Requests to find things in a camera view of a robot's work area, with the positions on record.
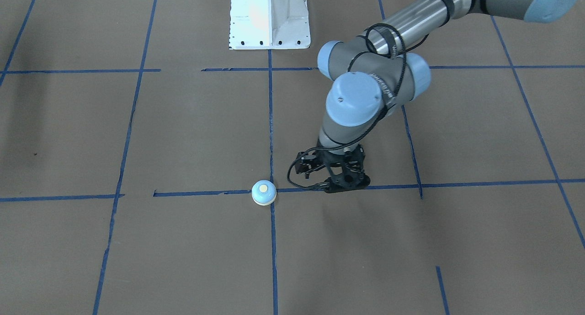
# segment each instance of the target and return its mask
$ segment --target blue joint cap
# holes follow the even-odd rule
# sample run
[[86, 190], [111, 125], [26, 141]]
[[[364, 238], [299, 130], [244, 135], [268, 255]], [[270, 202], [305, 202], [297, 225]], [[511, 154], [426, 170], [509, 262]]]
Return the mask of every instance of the blue joint cap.
[[252, 199], [258, 205], [270, 205], [276, 199], [276, 186], [268, 180], [261, 180], [252, 187]]
[[331, 51], [333, 51], [333, 48], [338, 43], [342, 42], [341, 41], [327, 42], [319, 50], [319, 55], [317, 55], [317, 67], [319, 68], [319, 71], [330, 80], [332, 80], [332, 78], [329, 72], [329, 59], [331, 57]]
[[577, 0], [534, 0], [524, 15], [524, 21], [549, 23], [567, 13]]
[[372, 119], [382, 104], [382, 90], [376, 80], [361, 72], [339, 76], [325, 101], [331, 119], [342, 126], [358, 126]]
[[431, 85], [431, 68], [420, 55], [415, 53], [407, 54], [406, 63], [414, 80], [414, 97], [411, 100], [413, 101]]

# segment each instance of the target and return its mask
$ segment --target white plastic base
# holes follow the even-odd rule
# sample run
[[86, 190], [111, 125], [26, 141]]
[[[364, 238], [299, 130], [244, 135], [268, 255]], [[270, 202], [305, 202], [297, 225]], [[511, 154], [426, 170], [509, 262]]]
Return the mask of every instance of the white plastic base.
[[232, 0], [229, 48], [309, 48], [307, 0]]

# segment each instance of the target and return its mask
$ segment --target vertical blue line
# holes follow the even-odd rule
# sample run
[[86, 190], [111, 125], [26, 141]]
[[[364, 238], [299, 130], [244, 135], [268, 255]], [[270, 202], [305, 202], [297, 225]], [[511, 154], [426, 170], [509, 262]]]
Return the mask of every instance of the vertical blue line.
[[447, 303], [447, 294], [445, 294], [445, 286], [443, 285], [443, 276], [441, 275], [441, 267], [436, 266], [437, 279], [439, 280], [439, 287], [441, 288], [441, 297], [443, 298], [443, 307], [445, 308], [445, 315], [450, 315], [449, 304]]
[[148, 25], [148, 31], [146, 32], [146, 40], [144, 41], [144, 50], [142, 52], [142, 62], [140, 63], [140, 72], [138, 73], [138, 81], [136, 82], [136, 90], [134, 91], [134, 100], [132, 102], [132, 110], [130, 111], [130, 120], [128, 123], [128, 129], [126, 131], [126, 142], [124, 143], [124, 151], [122, 155], [122, 163], [120, 165], [120, 177], [117, 181], [116, 194], [113, 199], [112, 215], [110, 217], [109, 224], [109, 235], [108, 235], [108, 246], [104, 252], [104, 258], [102, 259], [102, 267], [100, 270], [100, 280], [98, 281], [98, 290], [96, 291], [96, 300], [94, 301], [93, 315], [98, 314], [98, 308], [100, 307], [100, 298], [102, 294], [102, 288], [104, 286], [104, 277], [106, 272], [106, 266], [108, 265], [109, 249], [112, 244], [112, 234], [114, 226], [114, 217], [117, 212], [117, 204], [120, 199], [120, 192], [122, 189], [122, 180], [124, 178], [124, 169], [126, 167], [126, 157], [128, 156], [128, 149], [130, 146], [130, 135], [132, 134], [132, 121], [134, 120], [134, 112], [136, 111], [136, 103], [138, 102], [138, 94], [140, 93], [140, 84], [142, 83], [142, 74], [144, 73], [144, 63], [146, 62], [146, 53], [148, 52], [148, 44], [150, 40], [150, 31], [152, 30], [152, 23], [154, 21], [154, 12], [156, 9], [157, 0], [153, 0], [152, 10], [150, 11], [150, 21]]
[[412, 136], [410, 135], [410, 127], [408, 126], [408, 118], [406, 116], [406, 109], [402, 106], [404, 116], [404, 126], [406, 127], [406, 135], [408, 137], [408, 143], [410, 144], [410, 153], [412, 155], [412, 164], [414, 165], [414, 174], [416, 175], [416, 183], [418, 184], [418, 194], [422, 200], [422, 184], [420, 183], [420, 174], [418, 173], [418, 165], [416, 163], [416, 155], [414, 154], [414, 145], [412, 144]]
[[[270, 182], [274, 182], [274, 124], [272, 121], [272, 50], [268, 50], [268, 107], [270, 126]], [[270, 204], [270, 235], [272, 239], [272, 307], [278, 315], [278, 275], [276, 270], [276, 217], [274, 203]]]
[[504, 42], [504, 38], [502, 37], [502, 34], [500, 32], [500, 28], [498, 28], [498, 25], [495, 22], [495, 19], [493, 16], [491, 17], [491, 22], [494, 25], [494, 28], [498, 34], [498, 37], [500, 38], [500, 42], [502, 43], [502, 48], [504, 48], [504, 53], [506, 54], [506, 57], [508, 58], [508, 63], [510, 63], [510, 67], [512, 68], [512, 72], [514, 73], [514, 78], [516, 78], [516, 83], [518, 84], [518, 88], [520, 88], [520, 93], [522, 94], [524, 104], [526, 105], [526, 109], [528, 109], [530, 119], [532, 119], [532, 124], [534, 125], [534, 128], [537, 131], [538, 138], [541, 141], [541, 145], [545, 151], [545, 155], [547, 155], [547, 160], [549, 162], [550, 169], [552, 170], [552, 172], [554, 174], [554, 179], [556, 180], [556, 183], [558, 185], [558, 189], [560, 190], [560, 193], [563, 196], [564, 204], [566, 205], [566, 207], [569, 211], [569, 215], [571, 216], [571, 219], [573, 220], [573, 225], [575, 226], [575, 229], [577, 230], [577, 234], [579, 235], [579, 238], [581, 239], [581, 244], [582, 244], [583, 248], [585, 248], [585, 238], [583, 237], [583, 232], [581, 232], [581, 228], [579, 227], [579, 223], [577, 222], [577, 218], [575, 217], [575, 213], [573, 213], [573, 208], [571, 207], [571, 204], [569, 203], [569, 199], [567, 197], [567, 194], [564, 192], [563, 184], [560, 181], [560, 178], [558, 177], [558, 172], [556, 171], [556, 168], [554, 167], [552, 157], [550, 157], [550, 153], [548, 151], [547, 144], [545, 143], [545, 140], [542, 137], [541, 130], [537, 124], [537, 120], [535, 119], [534, 114], [532, 112], [532, 109], [530, 107], [530, 104], [528, 103], [528, 98], [526, 97], [526, 93], [524, 92], [524, 88], [522, 87], [522, 83], [520, 83], [520, 77], [518, 77], [518, 72], [516, 72], [516, 68], [514, 67], [514, 64], [512, 63], [512, 58], [510, 57], [510, 53], [508, 52], [508, 48], [506, 47], [506, 44]]
[[33, 10], [33, 6], [35, 6], [36, 0], [31, 0], [31, 5], [29, 5], [29, 10], [27, 11], [27, 15], [25, 15], [25, 19], [22, 22], [21, 29], [16, 36], [16, 40], [14, 41], [14, 45], [12, 46], [12, 50], [10, 51], [10, 55], [8, 57], [8, 61], [4, 66], [4, 71], [2, 72], [2, 76], [0, 76], [0, 85], [4, 82], [4, 77], [6, 76], [6, 72], [8, 68], [10, 68], [10, 63], [12, 63], [12, 58], [14, 57], [14, 52], [16, 51], [16, 47], [18, 46], [18, 42], [21, 40], [22, 32], [25, 31], [25, 27], [27, 26], [27, 22], [29, 21], [29, 17], [31, 16], [31, 11]]
[[[384, 13], [384, 4], [382, 4], [382, 0], [378, 0], [378, 6], [380, 7], [380, 14], [382, 15], [382, 20], [386, 19], [386, 13]], [[410, 134], [410, 127], [408, 126], [408, 118], [406, 115], [406, 109], [402, 106], [403, 117], [404, 117], [404, 128], [406, 129], [406, 136], [408, 138], [408, 143], [410, 144], [410, 153], [412, 156], [412, 165], [414, 166], [414, 175], [416, 176], [416, 183], [418, 184], [418, 194], [420, 198], [423, 198], [422, 195], [422, 183], [420, 182], [420, 173], [418, 172], [418, 164], [416, 163], [416, 154], [414, 152], [414, 144], [412, 143], [412, 136]]]

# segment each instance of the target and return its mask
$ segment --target robotic arm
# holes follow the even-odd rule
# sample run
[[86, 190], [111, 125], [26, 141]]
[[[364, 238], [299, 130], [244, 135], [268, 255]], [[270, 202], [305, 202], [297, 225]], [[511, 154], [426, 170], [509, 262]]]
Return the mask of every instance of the robotic arm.
[[[424, 59], [408, 53], [415, 43], [451, 19], [483, 13], [528, 22], [549, 23], [562, 17], [577, 0], [416, 0], [353, 40], [326, 43], [319, 70], [334, 81], [317, 146], [299, 152], [288, 169], [297, 187], [325, 192], [366, 188], [360, 140], [384, 117], [426, 91], [431, 70]], [[324, 182], [301, 186], [290, 180], [292, 168], [309, 178], [327, 169]], [[332, 168], [341, 168], [334, 173]]]

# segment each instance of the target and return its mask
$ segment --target floor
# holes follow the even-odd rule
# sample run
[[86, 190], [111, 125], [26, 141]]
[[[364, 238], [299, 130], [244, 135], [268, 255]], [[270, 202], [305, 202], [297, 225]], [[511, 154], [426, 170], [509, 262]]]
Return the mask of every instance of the floor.
[[585, 314], [585, 0], [433, 32], [372, 186], [286, 182], [320, 46], [412, 1], [308, 0], [309, 49], [233, 51], [230, 0], [0, 0], [0, 314]]

